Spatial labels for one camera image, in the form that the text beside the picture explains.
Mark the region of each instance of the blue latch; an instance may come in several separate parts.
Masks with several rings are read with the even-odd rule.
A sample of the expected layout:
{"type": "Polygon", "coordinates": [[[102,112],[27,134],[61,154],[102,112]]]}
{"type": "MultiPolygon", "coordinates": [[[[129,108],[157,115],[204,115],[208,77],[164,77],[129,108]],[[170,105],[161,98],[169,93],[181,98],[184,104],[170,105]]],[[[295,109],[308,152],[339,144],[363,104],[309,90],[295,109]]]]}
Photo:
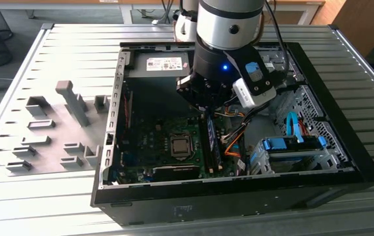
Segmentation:
{"type": "Polygon", "coordinates": [[[324,148],[327,146],[327,141],[323,136],[317,136],[317,141],[320,146],[324,148]]]}
{"type": "Polygon", "coordinates": [[[283,138],[268,139],[268,144],[271,146],[271,150],[287,148],[283,138]]]}
{"type": "Polygon", "coordinates": [[[269,150],[269,143],[267,140],[263,141],[264,150],[269,150]]]}
{"type": "Polygon", "coordinates": [[[245,64],[245,70],[248,73],[252,73],[257,70],[259,66],[255,62],[245,64]]]}

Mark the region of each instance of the motherboard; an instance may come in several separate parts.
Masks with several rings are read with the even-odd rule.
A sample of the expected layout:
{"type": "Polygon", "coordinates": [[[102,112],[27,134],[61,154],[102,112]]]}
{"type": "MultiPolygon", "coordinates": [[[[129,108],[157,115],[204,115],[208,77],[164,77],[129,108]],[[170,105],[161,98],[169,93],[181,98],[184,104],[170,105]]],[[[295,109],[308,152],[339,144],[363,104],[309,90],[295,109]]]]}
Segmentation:
{"type": "MultiPolygon", "coordinates": [[[[130,148],[121,153],[117,179],[145,183],[233,175],[234,162],[224,157],[221,171],[210,173],[204,155],[201,116],[136,117],[130,125],[130,148]]],[[[225,134],[222,117],[214,117],[216,138],[225,134]]]]}

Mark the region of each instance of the cpu socket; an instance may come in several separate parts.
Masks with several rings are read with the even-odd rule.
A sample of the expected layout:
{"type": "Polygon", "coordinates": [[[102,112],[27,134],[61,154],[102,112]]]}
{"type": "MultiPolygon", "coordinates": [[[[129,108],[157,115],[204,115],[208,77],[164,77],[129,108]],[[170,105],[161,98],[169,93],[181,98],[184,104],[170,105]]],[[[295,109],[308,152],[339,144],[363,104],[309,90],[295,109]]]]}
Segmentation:
{"type": "Polygon", "coordinates": [[[189,134],[170,135],[170,156],[178,161],[190,157],[190,137],[189,134]]]}

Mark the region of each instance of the ventilation grille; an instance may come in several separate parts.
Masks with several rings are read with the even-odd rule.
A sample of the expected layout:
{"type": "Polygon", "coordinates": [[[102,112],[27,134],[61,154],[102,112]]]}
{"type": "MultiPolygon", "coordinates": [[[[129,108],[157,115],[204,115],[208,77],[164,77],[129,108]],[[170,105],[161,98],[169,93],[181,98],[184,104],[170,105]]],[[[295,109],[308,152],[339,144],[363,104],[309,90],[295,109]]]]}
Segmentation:
{"type": "Polygon", "coordinates": [[[276,110],[276,127],[277,132],[285,135],[285,116],[287,113],[293,111],[300,118],[303,118],[303,124],[308,129],[311,135],[323,136],[329,149],[336,150],[336,155],[340,161],[345,161],[344,152],[340,148],[337,140],[333,136],[332,130],[328,123],[317,122],[313,120],[315,117],[323,116],[319,108],[313,106],[315,99],[308,95],[308,88],[305,86],[300,87],[295,93],[289,92],[281,97],[283,102],[276,110]]]}

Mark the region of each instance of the white table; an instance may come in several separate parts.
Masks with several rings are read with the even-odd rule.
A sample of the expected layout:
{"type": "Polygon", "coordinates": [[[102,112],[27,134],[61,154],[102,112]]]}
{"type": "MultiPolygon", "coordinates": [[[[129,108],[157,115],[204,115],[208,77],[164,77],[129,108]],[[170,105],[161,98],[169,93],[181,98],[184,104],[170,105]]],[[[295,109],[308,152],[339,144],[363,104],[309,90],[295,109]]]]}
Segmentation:
{"type": "MultiPolygon", "coordinates": [[[[313,4],[279,4],[276,11],[301,11],[301,17],[297,25],[308,25],[316,13],[316,9],[321,3],[313,4]]],[[[118,9],[122,15],[124,24],[132,24],[132,10],[162,10],[161,4],[55,4],[55,3],[0,3],[0,9],[23,9],[27,10],[27,17],[33,17],[33,11],[38,9],[118,9]]],[[[172,10],[178,9],[177,5],[172,5],[172,10]]]]}
{"type": "MultiPolygon", "coordinates": [[[[374,159],[372,70],[339,31],[325,26],[280,26],[280,31],[284,41],[300,43],[374,159]]],[[[0,135],[10,135],[0,137],[0,149],[18,145],[22,133],[29,133],[23,122],[5,123],[15,117],[27,117],[23,108],[27,96],[42,95],[53,104],[58,131],[73,127],[74,120],[67,119],[63,101],[53,91],[55,81],[70,79],[86,103],[93,95],[110,95],[118,43],[172,41],[172,36],[169,26],[45,26],[0,104],[0,135]]],[[[264,28],[261,39],[276,40],[272,27],[264,28]]],[[[91,134],[87,128],[82,131],[91,134]]],[[[374,187],[305,211],[121,228],[89,206],[91,168],[74,172],[58,169],[55,156],[63,152],[54,145],[59,147],[61,137],[50,135],[53,155],[34,160],[37,169],[27,175],[7,176],[0,166],[0,235],[374,235],[374,187]],[[61,172],[37,175],[42,169],[61,172]]],[[[35,149],[43,152],[49,146],[35,149]]],[[[0,151],[0,165],[9,155],[9,151],[0,151]]]]}

